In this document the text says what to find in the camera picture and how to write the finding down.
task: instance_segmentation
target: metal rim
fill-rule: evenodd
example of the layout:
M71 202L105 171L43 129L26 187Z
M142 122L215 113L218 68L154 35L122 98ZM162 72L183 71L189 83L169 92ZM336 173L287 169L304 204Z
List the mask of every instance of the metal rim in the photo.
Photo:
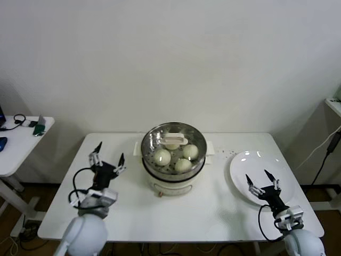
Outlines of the metal rim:
M204 162L202 164L202 167L200 168L200 170L198 172L196 172L193 176L190 176L189 178L186 178L184 180L164 180L164 179L161 179L160 177L157 177L155 176L154 173L150 172L150 170L147 168L147 166L145 165L144 163L144 159L142 158L142 164L143 164L143 167L145 168L145 170L155 179L159 180L159 181L163 181L163 182L166 182L166 183L180 183L180 182L185 182L185 181L188 181L190 179L193 179L195 176L197 176L199 174L199 172L202 171L202 169L204 168L204 165L205 165L205 161L206 161L206 158L204 159Z
M189 170L181 173L172 173L172 171L174 171L173 164L175 164L175 162L173 162L172 165L167 166L168 168L165 170L155 168L150 156L152 157L155 150L160 147L160 144L156 141L158 138L156 137L156 134L161 133L162 135L166 132L176 132L172 130L178 129L180 129L179 132L182 131L183 134L187 134L187 138L191 138L191 144L194 144L199 148L198 158ZM194 177L200 172L205 163L206 152L207 142L203 134L195 127L181 122L168 122L153 127L144 135L141 143L141 153L145 169L153 177L164 182L183 182Z

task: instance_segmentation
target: cable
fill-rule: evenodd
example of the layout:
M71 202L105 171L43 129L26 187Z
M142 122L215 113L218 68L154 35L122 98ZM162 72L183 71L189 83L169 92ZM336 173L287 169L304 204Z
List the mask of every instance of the cable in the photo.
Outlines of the cable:
M144 250L144 244L139 244L139 248L140 248L140 256L142 256L143 254L143 250Z
M10 236L6 237L5 239L3 239L3 240L0 242L0 244L3 244L3 243L4 243L6 240L8 240L8 239L9 239L9 240L12 240L13 244L5 251L4 255L6 255L7 252L9 251L10 254L11 254L11 256L15 256L15 255L18 253L18 251L19 251L19 247L18 247L18 244L15 242L15 240L14 240L12 237L10 237Z
M153 256L149 250L149 246L150 244L147 244L147 253L148 253L148 256ZM159 253L156 255L156 256L159 256L159 255L162 255L162 256L166 256L166 255L175 255L175 256L182 256L181 254L179 253L176 253L176 252L172 252L172 253L169 253L174 247L175 247L176 244L174 244L172 246L172 248L170 250L168 250L167 252L161 252L161 244L159 244Z
M176 244L173 244L173 246L167 251L167 252L161 252L161 244L159 244L159 254L158 255L181 255L178 253L170 253L174 248Z
M22 241L19 242L20 244L20 247L24 250L24 251L35 251L35 250L38 250L40 249L41 247L43 247L45 244L47 244L49 241L46 241L45 243L43 243L42 245L40 246L37 246L37 247L33 247L33 248L25 248L22 246Z
M242 256L246 256L246 254L244 253L244 251L241 249L241 247L238 244L225 244L224 246L222 246L219 251L217 256L220 256L220 254L222 253L222 251L224 251L225 248L229 247L229 246L234 246L236 247L239 252L241 253Z
M18 116L22 116L23 120L17 119ZM0 132L11 131L11 130L14 130L15 128L21 126L26 121L26 116L23 114L16 114L15 116L13 116L13 119L14 119L14 121L19 121L20 123L17 124L15 127L12 127L12 128L4 128L4 127L0 128Z
M333 133L331 133L327 138L326 138L326 140L324 141L324 142L322 142L322 144L320 144L319 146L317 146L311 153L310 153L310 155L308 155L308 157L297 167L297 168L295 168L295 171L297 171L299 168L301 168L301 166L303 165L303 164L305 164L308 160L309 160L309 158L315 153L315 151L316 150L318 150L320 147L322 147L329 139L330 139L330 137L331 136L333 136L335 133L337 133L337 131L338 130L340 130L341 129L341 125L335 130L335 131L333 131Z
M258 211L258 226L259 226L259 229L261 230L261 233L262 235L264 236L264 238L268 241L268 242L271 242L271 243L274 243L274 242L278 242L278 241L281 241L284 237L283 236L280 236L276 239L269 239L263 232L262 230L262 226L261 226L261 211L264 207L270 207L269 205L267 204L264 204L261 206L261 208L259 208L259 211Z
M207 250L207 251L201 249L198 245L196 245L196 248L197 248L200 252L202 252L202 253L210 253L210 252L212 252L212 251L216 248L216 246L217 246L217 244L214 244L213 247L212 247L211 249Z
M71 195L75 192L81 192L83 194L87 194L88 190L86 189L75 189L69 193L68 200L69 204L71 204ZM104 205L98 205L98 206L91 206L91 207L80 207L80 206L72 206L73 208L79 209L79 210L90 210L90 209L98 209L98 208L104 208L106 206Z
M80 170L78 170L75 175L72 177L72 185L74 186L74 190L76 191L76 196L77 198L79 199L79 196L78 196L78 192L77 192L77 188L76 188L76 176L77 174L79 174L80 172L83 172L84 170L91 170L91 168L89 167L86 167L86 168L82 168Z
M315 181L318 179L318 177L319 177L319 175L320 175L320 172L322 171L322 168L323 168L323 166L324 166L324 163L326 162L327 157L329 156L329 154L330 154L329 152L326 153L326 155L325 155L325 157L324 157L324 159L323 159L323 161L322 161L322 165L321 165L321 167L320 167L318 173L316 174L316 176L315 176L313 182L311 182L310 186L314 185L314 184L315 184Z

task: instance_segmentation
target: table leg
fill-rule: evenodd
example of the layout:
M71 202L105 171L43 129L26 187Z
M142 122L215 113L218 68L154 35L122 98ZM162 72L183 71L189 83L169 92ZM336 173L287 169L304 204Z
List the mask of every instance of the table leg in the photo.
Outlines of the table leg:
M7 203L13 205L20 212L22 212L21 217L19 218L17 224L15 224L12 229L11 236L17 237L22 229L23 220L25 216L25 222L27 220L37 220L42 221L45 217L45 212L37 212L34 210L34 207L39 201L39 197L33 197L31 201L27 204L24 200L22 200L15 192L13 192L9 187L7 187L2 180L0 180L0 196L4 198Z
M25 215L29 217L34 217L36 215L34 208L28 205L16 193L14 193L8 186L5 185L5 183L2 182L2 180L0 180L0 196Z
M337 210L341 213L341 194L337 195L333 189L326 189L329 196L332 198L326 202L310 202L314 211L332 211Z
M14 177L14 175L9 177L2 177L1 179L9 183L18 192L23 192L23 190L25 189L22 184L20 184L20 182Z

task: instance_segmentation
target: power cord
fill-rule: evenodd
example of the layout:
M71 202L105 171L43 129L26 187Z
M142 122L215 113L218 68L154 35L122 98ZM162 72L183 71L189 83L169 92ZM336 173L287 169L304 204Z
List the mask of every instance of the power cord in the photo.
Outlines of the power cord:
M45 244L47 244L49 241L44 242L43 244L32 247L32 248L27 248L23 246L23 243L28 243L33 241L35 238L38 236L38 229L39 229L39 224L37 223L27 223L25 224L25 217L23 220L23 227L25 228L23 232L19 234L19 245L24 251L35 251L43 247Z
M261 226L261 212L262 212L262 209L263 209L264 207L270 207L270 206L269 206L268 204L264 204L264 205L261 206L261 208L259 208L259 211L258 211L258 226L259 226L259 229L261 230L262 235L264 236L264 238L265 238L268 242L275 243L275 242L281 241L281 240L284 238L283 236L280 236L280 237L278 237L278 238L276 238L276 239L269 239L269 238L264 234L264 232L263 232L263 230L262 230L262 226Z
M200 252L202 252L202 253L210 253L210 252L212 252L212 251L216 248L216 246L217 246L217 244L214 244L213 247L212 247L211 249L207 250L207 251L201 249L198 245L196 245L196 248L197 248Z
M316 176L315 176L313 182L310 184L310 186L313 186L313 185L315 184L316 180L318 179L318 177L319 177L319 175L320 175L320 173L321 173L321 171L322 171L322 169L323 169L323 167L324 167L324 164L325 164L325 162L326 162L328 156L329 156L331 153L334 152L336 146L337 146L338 143L340 142L340 139L341 139L341 132L336 132L335 135L333 136L333 138L332 138L332 140L331 140L331 142L330 142L328 148L327 148L327 152L326 152L326 155L324 156L324 159L323 159L323 161L322 161L322 165L321 165L319 171L317 172L317 174L316 174Z
M19 247L18 247L18 244L16 243L16 241L12 237L10 237L10 236L6 237L5 239L3 239L0 242L0 245L3 244L8 239L12 241L12 245L5 251L5 253L3 255L6 255L8 253L8 251L9 251L11 256L16 256L18 254Z
M150 244L147 244L147 253L148 253L148 256L153 256L150 252ZM174 255L174 256L182 256L180 253L176 253L176 252L171 252L170 251L175 247L176 244L174 244L172 246L172 248L170 250L168 250L167 252L161 252L161 244L159 244L159 253L156 255L156 256L159 256L159 255L162 255L162 256L171 256L171 255Z
M76 209L78 209L78 210L90 210L90 209L98 209L98 208L103 208L103 207L105 207L104 205L91 206L91 207L81 207L81 206L80 206L79 194L78 194L78 192L80 192L80 193L86 195L86 194L88 193L88 190L89 190L89 189L77 189L77 187L76 187L76 176L77 176L77 174L79 174L80 172L82 172L82 171L84 171L84 170L91 170L91 168L90 168L90 167L82 168L82 169L78 170L78 171L74 174L74 176L72 177L72 185L73 185L74 189L73 189L73 191L71 191L71 192L69 193L69 196L68 196L69 204L71 204L71 196L72 196L72 194L73 194L73 193L76 193L76 196L77 196L77 198L78 198L78 206L73 205L73 206L72 206L73 208L76 208Z
M23 120L17 119L18 116L21 116L23 118ZM14 130L15 128L21 126L26 121L26 116L23 114L16 114L15 116L13 116L13 119L18 124L12 128L5 128L5 127L0 128L0 132L11 131L11 130Z
M173 244L173 246L167 251L167 252L161 252L161 244L159 244L159 253L158 255L180 255L178 253L171 253L171 251L176 247L176 244Z
M241 249L241 247L238 244L225 244L224 246L222 246L219 251L217 256L221 256L222 252L225 250L225 248L229 247L229 246L234 246L236 247L239 252L241 253L242 256L246 256L246 254L244 253L244 251Z
M318 150L320 147L322 147L330 138L331 136L333 136L335 133L337 133L339 130L341 129L341 125L335 130L333 131L333 133L331 133L324 142L322 142L319 146L317 146L309 155L306 159L304 159L304 161L297 167L295 168L295 171L297 171L299 168L302 167L303 164L305 164L309 158L316 152L316 150Z

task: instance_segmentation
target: black cable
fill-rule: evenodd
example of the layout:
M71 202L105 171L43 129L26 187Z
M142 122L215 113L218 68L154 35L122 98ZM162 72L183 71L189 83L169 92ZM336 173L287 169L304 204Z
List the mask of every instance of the black cable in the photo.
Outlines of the black cable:
M264 232L263 232L263 230L262 230L262 226L261 226L261 211L262 211L262 209L263 209L264 207L267 207L267 206L270 207L269 205L264 204L264 205L261 206L261 208L259 208L259 211L258 211L258 226L259 226L259 229L261 230L262 235L264 236L264 238L265 238L268 242L274 243L274 242L281 241L281 240L284 238L283 236L280 236L280 237L278 237L278 238L276 238L276 239L269 239L269 238L264 234Z
M224 246L222 246L219 249L217 256L220 256L220 254L224 251L224 249L229 247L229 246L236 247L239 250L239 252L241 253L242 256L246 256L246 254L244 253L244 251L241 249L241 247L238 244L225 244Z
M71 203L71 195L75 192L81 192L83 194L87 194L88 190L86 189L75 189L69 193L68 200L69 203ZM98 209L105 207L104 205L98 205L98 206L91 206L91 207L80 207L80 206L72 206L73 208L79 209L79 210L90 210L90 209Z
M78 199L79 199L79 195L78 195L77 188L76 188L76 176L77 176L77 174L79 174L80 172L82 172L82 171L84 171L84 170L91 170L91 168L86 167L86 168L82 168L82 169L78 170L78 171L75 173L74 177L72 178L72 185L74 186L74 190L76 191L76 196L77 196Z
M18 116L22 116L23 120L17 119ZM13 116L13 119L14 119L14 121L19 121L20 123L17 124L15 127L12 127L12 128L0 128L0 132L11 131L11 130L14 130L15 128L21 126L26 121L26 116L23 114L16 114L15 116Z
M25 248L22 246L22 241L19 242L20 244L20 247L24 250L24 251L34 251L34 250L38 250L40 249L41 247L43 247L45 244L47 244L49 241L46 241L45 243L43 243L42 245L40 246L37 246L37 247L33 247L33 248Z
M327 157L329 156L329 154L330 154L330 152L327 152L327 153L326 153L326 156L325 156L324 159L323 159L322 165L321 165L321 167L320 167L318 173L317 173L316 176L315 176L315 179L313 180L313 182L311 183L310 186L314 185L315 181L317 180L318 176L320 175L320 172L322 171L322 168L323 168L323 166L324 166L324 163L326 162Z

